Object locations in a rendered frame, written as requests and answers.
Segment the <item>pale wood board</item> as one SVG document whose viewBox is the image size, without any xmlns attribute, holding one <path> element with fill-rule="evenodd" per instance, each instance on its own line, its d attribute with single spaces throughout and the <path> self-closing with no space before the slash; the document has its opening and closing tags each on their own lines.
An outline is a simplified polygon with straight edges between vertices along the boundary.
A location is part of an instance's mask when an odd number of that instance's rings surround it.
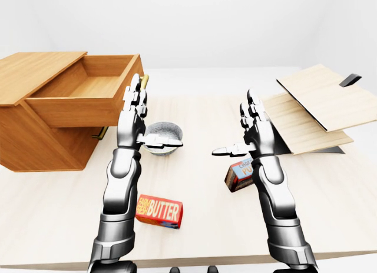
<svg viewBox="0 0 377 273">
<path fill-rule="evenodd" d="M 342 130 L 326 132 L 289 94 L 262 99 L 266 113 L 293 154 L 318 151 L 353 141 Z"/>
</svg>

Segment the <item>pale wood panel, black-edged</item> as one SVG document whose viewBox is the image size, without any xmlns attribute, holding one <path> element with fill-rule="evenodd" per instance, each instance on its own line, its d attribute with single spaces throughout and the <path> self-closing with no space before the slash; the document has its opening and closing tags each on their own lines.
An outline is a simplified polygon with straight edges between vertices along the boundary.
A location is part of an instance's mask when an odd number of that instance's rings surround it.
<svg viewBox="0 0 377 273">
<path fill-rule="evenodd" d="M 278 83 L 328 132 L 377 121 L 377 96 L 322 64 L 278 78 Z"/>
</svg>

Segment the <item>red butter box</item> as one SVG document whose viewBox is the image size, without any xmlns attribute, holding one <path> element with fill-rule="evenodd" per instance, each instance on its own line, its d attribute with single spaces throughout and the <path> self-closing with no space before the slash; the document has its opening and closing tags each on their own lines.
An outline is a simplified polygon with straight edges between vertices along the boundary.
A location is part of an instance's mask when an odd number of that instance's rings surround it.
<svg viewBox="0 0 377 273">
<path fill-rule="evenodd" d="M 183 203 L 142 194 L 137 201 L 135 217 L 146 224 L 180 229 Z"/>
</svg>

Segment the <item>open wooden drawer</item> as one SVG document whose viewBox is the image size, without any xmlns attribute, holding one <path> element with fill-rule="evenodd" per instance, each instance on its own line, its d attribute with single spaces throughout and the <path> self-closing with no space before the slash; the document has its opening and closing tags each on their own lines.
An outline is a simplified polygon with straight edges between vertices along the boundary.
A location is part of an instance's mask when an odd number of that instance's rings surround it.
<svg viewBox="0 0 377 273">
<path fill-rule="evenodd" d="M 86 55 L 26 99 L 51 127 L 115 126 L 139 55 Z"/>
</svg>

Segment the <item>brown chocolate pudding box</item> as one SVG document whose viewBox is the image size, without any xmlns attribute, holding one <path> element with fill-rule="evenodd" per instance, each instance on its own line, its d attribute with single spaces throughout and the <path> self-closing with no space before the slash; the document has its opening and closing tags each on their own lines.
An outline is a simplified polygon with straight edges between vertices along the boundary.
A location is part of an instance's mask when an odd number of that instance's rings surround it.
<svg viewBox="0 0 377 273">
<path fill-rule="evenodd" d="M 224 182 L 230 192 L 236 192 L 254 184 L 252 161 L 252 158 L 246 158 L 229 166 Z"/>
</svg>

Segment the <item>grey speckled bowl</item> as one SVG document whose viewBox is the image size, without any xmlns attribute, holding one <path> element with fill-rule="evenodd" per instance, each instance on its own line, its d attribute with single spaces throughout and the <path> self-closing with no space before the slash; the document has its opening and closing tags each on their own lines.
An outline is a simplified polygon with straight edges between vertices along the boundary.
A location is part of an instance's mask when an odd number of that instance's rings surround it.
<svg viewBox="0 0 377 273">
<path fill-rule="evenodd" d="M 183 132 L 181 128 L 172 122 L 156 122 L 146 128 L 145 135 L 158 134 L 162 137 L 182 140 Z M 143 145 L 148 152 L 157 156 L 168 156 L 172 154 L 177 147 L 150 148 Z"/>
</svg>

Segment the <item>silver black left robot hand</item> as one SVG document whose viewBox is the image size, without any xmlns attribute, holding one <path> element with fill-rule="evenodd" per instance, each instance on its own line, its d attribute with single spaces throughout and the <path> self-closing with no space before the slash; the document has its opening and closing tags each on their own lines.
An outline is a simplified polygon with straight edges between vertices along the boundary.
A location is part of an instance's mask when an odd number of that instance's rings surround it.
<svg viewBox="0 0 377 273">
<path fill-rule="evenodd" d="M 140 90 L 140 76 L 134 74 L 123 96 L 124 105 L 117 125 L 117 146 L 140 149 L 145 145 L 150 148 L 181 147 L 178 139 L 171 139 L 157 134 L 145 135 L 144 118 L 147 116 L 147 92 Z"/>
</svg>

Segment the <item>closed wooden drawer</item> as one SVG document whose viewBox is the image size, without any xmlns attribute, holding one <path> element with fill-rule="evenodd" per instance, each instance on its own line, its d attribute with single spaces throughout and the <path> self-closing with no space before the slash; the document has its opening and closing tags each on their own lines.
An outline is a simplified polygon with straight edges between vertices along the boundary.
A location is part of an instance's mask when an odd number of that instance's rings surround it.
<svg viewBox="0 0 377 273">
<path fill-rule="evenodd" d="M 75 161 L 73 170 L 83 170 L 95 150 L 104 127 L 53 128 L 59 143 L 65 147 Z"/>
</svg>

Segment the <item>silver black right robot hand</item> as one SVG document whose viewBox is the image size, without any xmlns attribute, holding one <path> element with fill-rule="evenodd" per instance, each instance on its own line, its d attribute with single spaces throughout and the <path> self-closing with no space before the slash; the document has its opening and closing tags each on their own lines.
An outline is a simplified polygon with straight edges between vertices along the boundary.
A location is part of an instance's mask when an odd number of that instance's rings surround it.
<svg viewBox="0 0 377 273">
<path fill-rule="evenodd" d="M 241 125 L 244 128 L 244 142 L 212 151 L 214 156 L 242 157 L 250 154 L 252 158 L 275 154 L 275 136 L 265 108 L 260 98 L 249 89 L 247 102 L 240 104 Z"/>
</svg>

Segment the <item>wooden cabinet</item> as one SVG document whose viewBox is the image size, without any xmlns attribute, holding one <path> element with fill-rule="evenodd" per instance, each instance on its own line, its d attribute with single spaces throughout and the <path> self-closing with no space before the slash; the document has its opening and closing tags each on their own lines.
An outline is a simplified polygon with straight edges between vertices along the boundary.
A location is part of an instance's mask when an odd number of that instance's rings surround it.
<svg viewBox="0 0 377 273">
<path fill-rule="evenodd" d="M 73 170 L 75 161 L 26 102 L 86 52 L 19 52 L 0 60 L 0 164 L 16 172 Z"/>
</svg>

